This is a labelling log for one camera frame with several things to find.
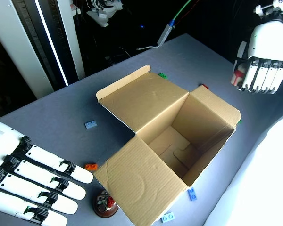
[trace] dark background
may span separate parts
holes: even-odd
[[[166,24],[186,0],[122,0],[123,9],[115,13],[106,28],[98,26],[86,14],[89,10],[86,0],[73,2],[81,9],[74,21],[85,73],[89,76],[129,58],[129,55],[140,53],[136,48],[156,46]],[[272,0],[193,0],[176,22],[194,6],[193,9],[172,30],[167,40],[188,33],[234,62],[241,41],[248,41],[253,28],[261,23],[253,9],[256,5],[271,3]],[[283,93],[283,83],[278,92]],[[0,44],[0,116],[35,99]]]

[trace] gray table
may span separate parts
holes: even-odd
[[[28,135],[38,146],[83,166],[100,165],[133,136],[133,133],[100,104],[96,92],[134,70],[151,65],[186,90],[205,83],[242,114],[242,124],[211,164],[195,181],[197,200],[191,202],[184,193],[171,207],[175,220],[167,225],[200,226],[231,182],[260,133],[279,114],[280,96],[241,93],[230,84],[233,64],[185,34],[162,47],[150,49],[113,67],[52,93],[2,118],[0,121]],[[97,127],[86,130],[84,123],[95,120]],[[97,180],[80,184],[87,195],[77,201],[79,209],[66,215],[68,226],[132,225],[119,210],[110,219],[101,219],[92,210],[92,196],[101,189]],[[0,225],[31,226],[28,222],[0,213]]]

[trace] robotic hand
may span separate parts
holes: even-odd
[[[0,211],[42,226],[65,226],[66,217],[48,209],[74,214],[78,205],[66,196],[81,200],[86,191],[48,170],[83,183],[93,179],[92,173],[32,145],[29,137],[0,122]]]
[[[254,13],[264,23],[255,27],[249,43],[241,43],[231,83],[240,91],[274,94],[283,80],[283,0],[258,5]]]

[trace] light blue lego brick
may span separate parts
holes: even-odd
[[[189,197],[191,201],[197,200],[196,194],[195,194],[195,190],[192,187],[191,189],[188,190],[189,193]]]
[[[96,122],[95,122],[95,121],[89,121],[89,122],[86,122],[86,123],[85,123],[86,129],[90,129],[90,128],[96,127],[96,126],[97,126],[97,125],[96,125]]]
[[[175,216],[173,212],[167,213],[165,215],[163,215],[163,217],[161,218],[162,223],[168,222],[170,220],[174,220]]]

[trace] open cardboard box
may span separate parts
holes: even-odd
[[[136,135],[95,177],[137,226],[159,219],[233,134],[240,112],[204,86],[188,92],[144,66],[97,98]]]

